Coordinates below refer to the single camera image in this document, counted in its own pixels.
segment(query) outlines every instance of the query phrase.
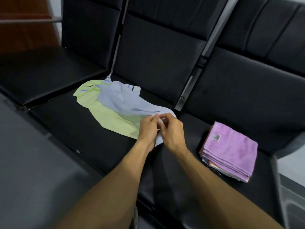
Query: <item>gray floor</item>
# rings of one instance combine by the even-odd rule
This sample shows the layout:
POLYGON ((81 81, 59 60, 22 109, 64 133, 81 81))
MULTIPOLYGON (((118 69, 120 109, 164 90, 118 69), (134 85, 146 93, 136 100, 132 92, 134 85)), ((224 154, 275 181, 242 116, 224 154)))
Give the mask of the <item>gray floor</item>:
MULTIPOLYGON (((57 223, 101 176, 0 95, 0 228, 57 223)), ((139 229, 154 228, 142 217, 139 229)))

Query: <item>purple towel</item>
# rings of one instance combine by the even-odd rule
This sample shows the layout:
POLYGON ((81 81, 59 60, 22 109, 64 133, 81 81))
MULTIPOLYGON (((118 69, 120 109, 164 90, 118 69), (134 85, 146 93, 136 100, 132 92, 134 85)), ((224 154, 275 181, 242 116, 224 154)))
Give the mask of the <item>purple towel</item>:
POLYGON ((247 182, 254 170, 257 143, 215 122, 203 145, 201 156, 247 182))

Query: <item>towel tag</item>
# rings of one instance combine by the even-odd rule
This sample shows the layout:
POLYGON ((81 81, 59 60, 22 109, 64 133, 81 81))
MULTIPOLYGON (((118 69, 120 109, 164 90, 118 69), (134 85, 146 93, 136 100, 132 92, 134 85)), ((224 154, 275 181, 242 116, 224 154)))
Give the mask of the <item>towel tag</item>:
POLYGON ((219 142, 219 140, 220 140, 220 135, 214 134, 213 140, 219 142))

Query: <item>yellow-green towel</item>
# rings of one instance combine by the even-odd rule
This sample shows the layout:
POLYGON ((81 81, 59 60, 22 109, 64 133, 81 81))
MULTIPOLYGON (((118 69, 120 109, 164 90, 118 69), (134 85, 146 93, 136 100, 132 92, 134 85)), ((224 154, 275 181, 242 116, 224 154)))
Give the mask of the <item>yellow-green towel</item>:
POLYGON ((102 127, 138 139, 140 121, 145 116, 125 116, 103 106, 97 100, 103 82, 103 80, 90 80, 81 85, 73 95, 77 97, 80 105, 89 109, 102 127))

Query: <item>backrest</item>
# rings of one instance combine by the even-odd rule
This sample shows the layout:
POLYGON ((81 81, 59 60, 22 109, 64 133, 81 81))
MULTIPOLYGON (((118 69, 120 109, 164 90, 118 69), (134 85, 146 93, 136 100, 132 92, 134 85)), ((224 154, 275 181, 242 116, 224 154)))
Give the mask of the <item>backrest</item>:
POLYGON ((110 70, 124 0, 64 0, 62 46, 110 70))
POLYGON ((239 0, 184 110, 270 154, 305 127, 305 5, 239 0))
POLYGON ((227 0, 129 0, 114 73, 175 104, 227 0))

